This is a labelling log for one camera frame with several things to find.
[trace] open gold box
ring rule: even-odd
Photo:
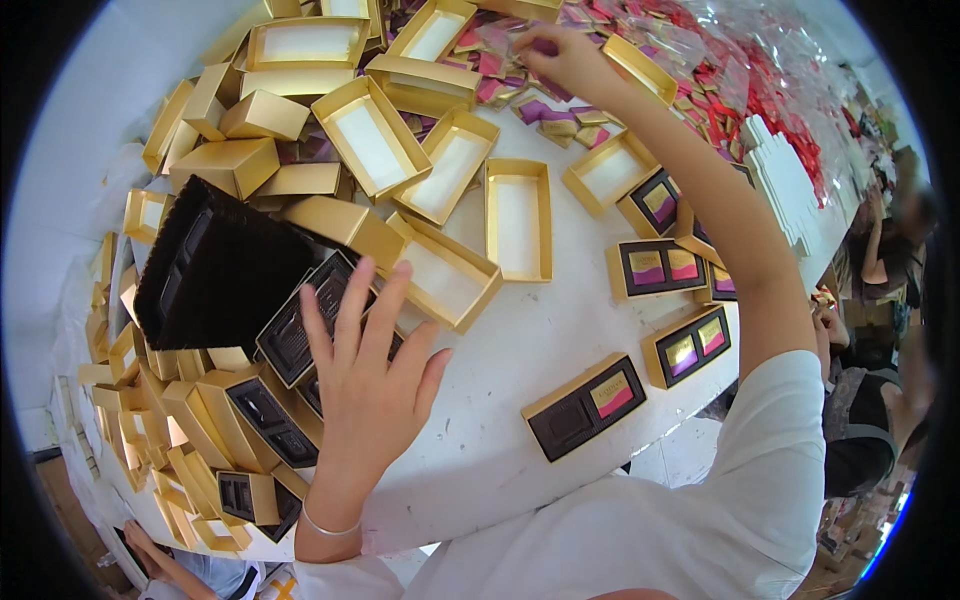
[[[353,80],[310,107],[374,204],[426,179],[433,164],[383,90]]]
[[[500,128],[493,123],[460,108],[452,109],[423,140],[422,148],[434,165],[430,176],[394,200],[443,227],[499,136]]]
[[[613,34],[604,44],[603,53],[625,81],[643,91],[651,100],[665,107],[673,105],[677,98],[676,80],[634,44]]]
[[[156,233],[160,231],[160,225],[167,218],[167,212],[173,204],[174,197],[171,194],[142,189],[130,190],[127,194],[127,210],[123,217],[123,232],[138,242],[148,246],[153,244]]]
[[[373,78],[397,110],[443,117],[452,108],[476,106],[481,75],[448,64],[381,54],[364,73]]]
[[[388,274],[403,252],[406,240],[368,207],[325,196],[313,196],[286,206],[280,218],[373,258],[377,270]]]
[[[659,168],[646,146],[624,131],[574,161],[561,181],[596,218]]]
[[[409,242],[400,255],[413,265],[407,299],[463,335],[503,286],[500,268],[418,219],[395,212],[387,225]]]
[[[257,25],[250,32],[247,70],[355,69],[370,36],[370,20],[305,16]]]
[[[488,158],[484,178],[487,258],[505,281],[553,279],[550,173],[545,163]]]
[[[427,0],[387,49],[393,57],[433,62],[450,54],[477,12],[463,0]]]

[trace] gold box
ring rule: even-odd
[[[193,528],[210,550],[217,552],[241,552],[247,549],[253,538],[243,525],[227,525],[222,519],[193,519]]]
[[[433,171],[394,200],[443,227],[499,135],[496,125],[459,108],[452,109],[423,140],[422,148],[434,164]]]
[[[501,12],[523,19],[556,23],[564,0],[469,0],[485,11]]]
[[[640,341],[650,385],[668,390],[732,346],[723,305],[708,306]]]
[[[700,220],[693,214],[690,203],[683,198],[677,203],[677,225],[674,226],[673,235],[680,246],[726,269]]]
[[[668,237],[617,242],[604,255],[617,303],[707,287],[704,259]]]
[[[467,333],[503,286],[500,268],[418,219],[395,212],[387,225],[410,240],[400,255],[414,268],[407,299],[456,333]]]
[[[481,79],[476,71],[388,54],[371,60],[364,73],[373,78],[397,110],[438,119],[452,108],[473,110]]]
[[[147,138],[147,143],[143,145],[143,161],[154,175],[159,172],[163,159],[167,156],[167,151],[173,142],[174,133],[177,132],[177,126],[180,124],[183,109],[192,93],[193,84],[187,80],[183,80],[177,85],[174,93],[170,96],[170,101],[157,116],[154,128],[150,131],[150,137]]]
[[[561,181],[596,218],[659,168],[646,146],[624,131],[574,161]]]
[[[475,5],[463,0],[427,0],[403,26],[387,54],[430,62],[445,57],[476,12]]]
[[[229,62],[204,69],[183,109],[183,122],[211,142],[227,139],[221,127],[227,110],[240,99],[240,72]]]
[[[550,281],[553,222],[549,168],[523,158],[488,158],[486,171],[487,258],[500,265],[504,281]]]
[[[280,524],[274,485],[274,476],[270,473],[217,471],[217,489],[224,512],[256,525]],[[230,503],[241,506],[229,506]]]
[[[171,194],[142,189],[130,190],[123,217],[123,232],[138,242],[152,245],[173,204],[174,197]]]
[[[148,408],[143,390],[140,388],[100,384],[90,389],[94,406],[102,406],[117,412]]]
[[[236,414],[233,404],[227,397],[226,388],[230,387],[235,379],[235,373],[226,371],[211,371],[197,381],[197,391],[204,401],[206,410],[213,420],[213,426],[220,432],[227,446],[232,462],[247,471],[254,473],[269,473],[276,467],[276,458],[272,454],[258,455],[244,430],[240,426],[243,417]]]
[[[668,108],[673,105],[677,98],[677,82],[634,44],[613,34],[604,44],[603,53],[613,70],[625,81],[640,89],[654,102]]]
[[[369,19],[305,16],[271,21],[251,30],[247,69],[355,69],[369,36]]]
[[[164,390],[162,400],[166,411],[177,420],[187,439],[208,464],[214,468],[234,468],[227,444],[213,424],[213,418],[194,383],[172,381]]]
[[[288,205],[280,213],[280,218],[361,255],[371,256],[382,275],[393,270],[407,242],[372,209],[326,196],[314,196]]]
[[[300,136],[310,109],[265,89],[254,90],[227,111],[220,129],[230,139],[275,137],[292,142]]]
[[[251,365],[247,353],[239,346],[233,348],[207,348],[206,353],[213,362],[213,368],[218,371],[237,372]]]
[[[200,55],[200,62],[209,66],[228,60],[235,54],[237,47],[243,43],[252,27],[273,18],[266,2],[254,2],[248,11],[244,12]]]
[[[286,69],[282,71],[255,71],[245,73],[240,87],[240,99],[257,89],[310,105],[356,77],[354,69]]]
[[[140,362],[137,360],[140,356],[144,358],[147,356],[143,335],[140,334],[140,329],[136,325],[127,323],[110,346],[107,358],[113,379],[117,384],[126,385],[133,382],[140,373]]]
[[[279,168],[276,142],[270,137],[210,142],[170,167],[170,183],[179,191],[191,175],[197,175],[246,200]]]
[[[180,375],[180,381],[196,381],[204,376],[204,373],[213,369],[213,362],[210,355],[202,348],[190,350],[174,350],[177,356],[177,373]]]
[[[353,80],[310,108],[374,204],[426,179],[433,169],[407,124],[370,77]]]

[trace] godiva chocolate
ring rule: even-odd
[[[626,417],[646,399],[633,361],[616,352],[520,414],[552,463]]]
[[[710,306],[645,338],[640,347],[650,384],[667,390],[705,367],[731,344],[726,310]]]
[[[605,255],[616,302],[707,287],[704,259],[670,238],[620,242]]]

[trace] bracelet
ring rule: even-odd
[[[327,529],[324,529],[317,523],[313,522],[313,519],[310,518],[310,515],[308,515],[306,512],[305,506],[302,508],[302,510],[300,510],[300,514],[303,515],[304,518],[306,518],[306,522],[310,523],[311,527],[313,527],[320,533],[324,534],[325,536],[334,536],[334,537],[348,536],[360,527],[360,521],[357,521],[356,525],[350,527],[346,531],[329,531]]]

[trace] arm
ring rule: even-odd
[[[364,501],[430,416],[453,354],[447,348],[430,356],[437,323],[420,324],[394,362],[387,361],[411,274],[410,263],[396,265],[361,337],[360,318],[374,275],[372,259],[361,259],[344,293],[332,343],[313,288],[300,290],[303,328],[324,399],[324,444],[294,539],[294,553],[303,563],[336,563],[360,554],[357,525]]]
[[[870,208],[874,213],[874,227],[870,230],[870,241],[867,243],[867,253],[863,256],[863,268],[860,278],[864,283],[886,283],[887,269],[883,259],[877,259],[880,250],[880,237],[883,233],[883,204],[879,192],[873,190],[870,196]]]
[[[530,47],[536,38],[554,41],[558,56]],[[531,70],[619,117],[682,188],[736,285],[741,381],[772,356],[815,352],[796,260],[770,206],[743,176],[664,107],[624,82],[584,36],[540,26],[515,48]]]
[[[135,545],[143,554],[146,554],[168,577],[156,577],[156,579],[166,582],[172,581],[177,584],[180,589],[183,590],[183,593],[191,600],[217,600],[217,594],[214,593],[207,584],[184,568],[182,564],[179,564],[167,556],[165,552],[157,548],[154,541],[147,535],[147,532],[143,531],[135,521],[127,521],[124,526],[124,533],[128,540],[132,541],[131,545]]]

